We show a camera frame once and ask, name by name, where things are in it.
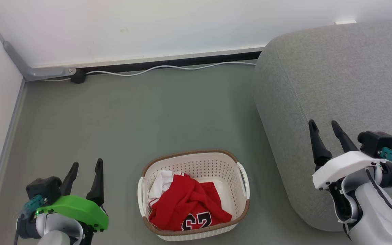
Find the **jersey number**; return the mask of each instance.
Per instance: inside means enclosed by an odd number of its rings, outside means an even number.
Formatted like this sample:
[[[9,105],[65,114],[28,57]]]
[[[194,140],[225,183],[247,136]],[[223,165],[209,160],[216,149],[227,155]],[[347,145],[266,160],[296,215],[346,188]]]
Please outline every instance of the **jersey number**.
[[[197,223],[199,225],[202,224],[201,228],[205,228],[211,225],[211,214],[210,212],[204,212],[196,214],[197,216]],[[192,229],[191,225],[196,225],[196,219],[193,214],[187,215],[186,219],[182,223],[182,230],[189,231]]]

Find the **white cable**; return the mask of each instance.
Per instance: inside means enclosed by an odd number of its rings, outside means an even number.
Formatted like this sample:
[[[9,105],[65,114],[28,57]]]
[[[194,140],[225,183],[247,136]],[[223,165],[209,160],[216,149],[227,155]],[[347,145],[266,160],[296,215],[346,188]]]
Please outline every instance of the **white cable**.
[[[66,80],[70,80],[70,78],[68,78],[68,79],[60,79],[60,80],[48,80],[48,79],[42,79],[42,81],[48,81],[48,82],[61,82],[61,81],[66,81]]]
[[[179,66],[174,66],[174,65],[159,65],[159,66],[155,66],[155,67],[149,68],[148,70],[141,71],[139,73],[134,73],[134,74],[119,74],[119,73],[114,73],[114,72],[110,72],[110,71],[89,71],[86,74],[89,75],[89,74],[92,74],[92,73],[104,73],[104,74],[111,74],[111,75],[121,76],[121,77],[133,77],[133,76],[137,76],[137,75],[146,73],[148,71],[151,71],[151,70],[154,70],[154,69],[157,69],[157,68],[176,68],[176,69],[181,69],[181,70],[194,71],[194,70],[200,70],[200,69],[204,69],[204,68],[213,67],[213,66],[216,66],[216,65],[223,65],[223,64],[256,65],[254,63],[249,63],[249,62],[221,62],[221,63],[216,63],[216,64],[212,64],[212,65],[206,65],[206,66],[201,66],[201,67],[196,67],[196,68],[179,67]],[[61,79],[61,80],[42,79],[42,81],[49,81],[49,82],[61,82],[61,81],[66,81],[66,80],[70,80],[70,78],[68,78],[68,79]]]

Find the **cable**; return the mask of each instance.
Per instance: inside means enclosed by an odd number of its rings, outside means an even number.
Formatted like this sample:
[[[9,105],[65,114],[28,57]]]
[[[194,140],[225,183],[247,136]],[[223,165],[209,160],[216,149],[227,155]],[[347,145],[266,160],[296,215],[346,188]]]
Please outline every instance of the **cable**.
[[[61,82],[61,81],[66,81],[66,80],[70,80],[70,78],[68,78],[68,79],[60,79],[60,80],[42,79],[42,81],[47,81],[47,82]]]
[[[181,70],[194,71],[194,70],[200,70],[200,69],[204,69],[204,68],[213,67],[216,65],[223,65],[223,64],[256,65],[254,63],[248,63],[248,62],[221,62],[221,63],[216,63],[216,64],[212,64],[212,65],[207,65],[207,66],[201,66],[201,67],[196,67],[196,68],[179,67],[179,66],[174,66],[174,65],[159,65],[159,66],[149,68],[148,70],[141,71],[139,73],[134,73],[134,74],[118,74],[118,73],[109,72],[109,71],[89,71],[86,74],[104,73],[104,74],[111,74],[111,75],[116,75],[116,76],[121,76],[121,77],[133,77],[133,76],[141,75],[143,73],[146,73],[148,71],[151,71],[151,70],[154,70],[157,68],[176,68],[176,69],[181,69]]]
[[[21,214],[20,217],[17,219],[16,234],[14,235],[13,245],[17,245],[17,240],[19,239],[20,225],[21,225],[22,218],[23,218],[23,214]]]
[[[368,169],[365,170],[367,172],[367,176],[369,177],[369,180],[371,181],[373,187],[376,189],[376,191],[379,193],[379,195],[382,197],[382,199],[385,201],[385,203],[388,205],[389,208],[392,210],[392,205],[388,201],[388,199],[385,197],[385,195],[382,193],[381,189],[376,185],[375,180],[373,180],[372,175],[370,174],[370,171]]]

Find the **gray fabric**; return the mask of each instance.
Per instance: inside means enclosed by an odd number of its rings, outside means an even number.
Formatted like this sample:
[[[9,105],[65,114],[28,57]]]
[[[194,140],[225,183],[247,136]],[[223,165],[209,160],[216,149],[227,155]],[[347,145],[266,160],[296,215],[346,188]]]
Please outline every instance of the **gray fabric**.
[[[314,189],[308,121],[333,156],[342,148],[331,120],[356,141],[392,135],[392,20],[286,34],[261,53],[252,91],[288,198],[311,226],[340,231],[330,195]],[[392,188],[386,191],[392,197]]]

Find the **laundry basket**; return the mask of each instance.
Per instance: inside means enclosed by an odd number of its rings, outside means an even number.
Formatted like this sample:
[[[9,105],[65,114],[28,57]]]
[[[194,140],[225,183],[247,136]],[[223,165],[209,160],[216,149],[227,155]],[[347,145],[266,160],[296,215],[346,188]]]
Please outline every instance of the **laundry basket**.
[[[214,226],[189,231],[164,231],[149,222],[151,207],[148,196],[160,170],[184,172],[198,182],[213,182],[222,209],[232,215],[232,220]],[[243,166],[230,152],[221,149],[196,150],[160,157],[151,161],[138,181],[137,198],[140,214],[149,230],[167,241],[186,241],[210,237],[232,230],[243,220],[249,210],[249,180]]]

